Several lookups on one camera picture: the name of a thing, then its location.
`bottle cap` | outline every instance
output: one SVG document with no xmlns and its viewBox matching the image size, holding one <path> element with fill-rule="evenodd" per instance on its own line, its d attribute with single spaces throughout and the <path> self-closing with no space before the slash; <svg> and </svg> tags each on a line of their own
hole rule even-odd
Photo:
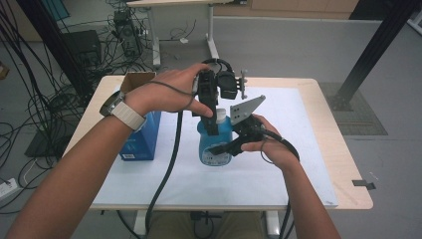
<svg viewBox="0 0 422 239">
<path fill-rule="evenodd" d="M 216 123 L 222 123 L 226 119 L 226 109 L 217 109 Z"/>
</svg>

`forearm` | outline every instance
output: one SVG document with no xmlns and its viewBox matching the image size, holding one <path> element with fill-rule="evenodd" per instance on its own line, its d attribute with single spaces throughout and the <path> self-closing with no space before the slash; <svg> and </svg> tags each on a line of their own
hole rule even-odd
<svg viewBox="0 0 422 239">
<path fill-rule="evenodd" d="M 44 179 L 17 217 L 8 237 L 70 237 L 130 133 L 130 128 L 115 117 L 101 120 Z"/>
<path fill-rule="evenodd" d="M 287 161 L 282 171 L 298 238 L 340 238 L 300 163 L 293 157 Z"/>
</svg>

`black pole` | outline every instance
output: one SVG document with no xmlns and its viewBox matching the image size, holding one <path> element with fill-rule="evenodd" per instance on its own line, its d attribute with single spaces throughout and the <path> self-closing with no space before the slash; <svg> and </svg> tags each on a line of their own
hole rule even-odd
<svg viewBox="0 0 422 239">
<path fill-rule="evenodd" d="M 419 1 L 395 1 L 393 8 L 376 30 L 337 94 L 333 97 L 328 97 L 328 103 L 332 110 L 350 111 L 349 102 L 353 95 L 406 24 Z"/>
<path fill-rule="evenodd" d="M 93 86 L 74 59 L 56 21 L 42 0 L 17 0 L 17 2 L 68 77 L 84 107 L 87 106 L 94 93 Z"/>
</svg>

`tape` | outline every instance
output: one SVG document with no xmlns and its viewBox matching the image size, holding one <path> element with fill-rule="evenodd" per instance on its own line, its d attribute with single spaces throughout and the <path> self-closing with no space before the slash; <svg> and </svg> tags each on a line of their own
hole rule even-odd
<svg viewBox="0 0 422 239">
<path fill-rule="evenodd" d="M 354 186 L 364 186 L 367 190 L 376 189 L 373 182 L 366 182 L 366 180 L 351 180 Z"/>
</svg>

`cardboard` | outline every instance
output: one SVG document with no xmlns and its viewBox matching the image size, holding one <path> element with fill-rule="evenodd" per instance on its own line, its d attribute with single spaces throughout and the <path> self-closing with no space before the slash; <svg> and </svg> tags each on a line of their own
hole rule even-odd
<svg viewBox="0 0 422 239">
<path fill-rule="evenodd" d="M 155 77 L 154 72 L 127 73 L 120 86 L 120 90 L 128 93 L 143 86 Z M 146 116 L 146 123 L 140 131 L 133 132 L 126 140 L 119 155 L 122 160 L 153 160 L 157 143 L 161 112 L 151 112 Z"/>
</svg>

